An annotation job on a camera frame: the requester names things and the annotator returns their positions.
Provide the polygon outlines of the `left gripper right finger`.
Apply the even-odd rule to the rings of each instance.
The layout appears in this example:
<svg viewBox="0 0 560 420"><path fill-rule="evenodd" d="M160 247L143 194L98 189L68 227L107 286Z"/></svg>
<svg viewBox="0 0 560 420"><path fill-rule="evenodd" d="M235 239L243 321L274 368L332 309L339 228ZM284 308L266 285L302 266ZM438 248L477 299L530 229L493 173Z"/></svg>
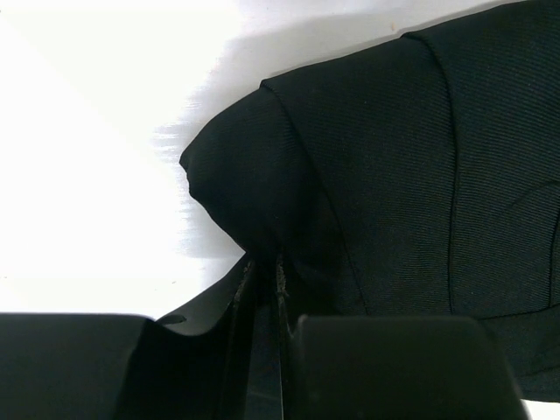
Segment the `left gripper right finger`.
<svg viewBox="0 0 560 420"><path fill-rule="evenodd" d="M286 419L525 419L503 352L453 316L339 316L276 261Z"/></svg>

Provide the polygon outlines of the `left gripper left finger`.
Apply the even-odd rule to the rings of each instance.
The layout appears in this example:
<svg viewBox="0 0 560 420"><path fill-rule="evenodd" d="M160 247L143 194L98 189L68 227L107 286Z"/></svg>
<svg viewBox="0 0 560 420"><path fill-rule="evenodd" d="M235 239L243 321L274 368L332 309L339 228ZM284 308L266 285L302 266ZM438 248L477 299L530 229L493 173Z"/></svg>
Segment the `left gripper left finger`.
<svg viewBox="0 0 560 420"><path fill-rule="evenodd" d="M4 419L241 419L256 308L256 265L159 320L5 313Z"/></svg>

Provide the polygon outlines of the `black pleated skirt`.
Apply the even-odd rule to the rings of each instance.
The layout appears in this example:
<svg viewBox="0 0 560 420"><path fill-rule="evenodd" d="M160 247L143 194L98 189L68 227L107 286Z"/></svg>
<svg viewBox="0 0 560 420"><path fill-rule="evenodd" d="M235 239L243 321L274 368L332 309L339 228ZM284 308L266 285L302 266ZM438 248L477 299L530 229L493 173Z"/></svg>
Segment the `black pleated skirt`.
<svg viewBox="0 0 560 420"><path fill-rule="evenodd" d="M343 315L465 315L559 399L559 4L521 1L264 80L180 158L269 273Z"/></svg>

